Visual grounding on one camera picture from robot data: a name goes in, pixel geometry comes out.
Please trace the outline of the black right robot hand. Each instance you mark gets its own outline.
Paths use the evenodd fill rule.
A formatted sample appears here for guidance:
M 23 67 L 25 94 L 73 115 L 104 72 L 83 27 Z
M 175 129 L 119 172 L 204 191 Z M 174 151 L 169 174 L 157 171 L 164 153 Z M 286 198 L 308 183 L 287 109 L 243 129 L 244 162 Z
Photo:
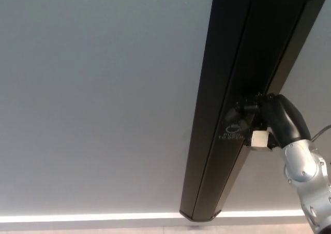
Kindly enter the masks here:
M 261 148 L 284 148 L 311 134 L 300 111 L 282 94 L 255 94 L 241 98 L 226 113 L 224 121 L 238 124 L 244 132 L 244 145 L 258 148 L 256 138 L 266 135 Z

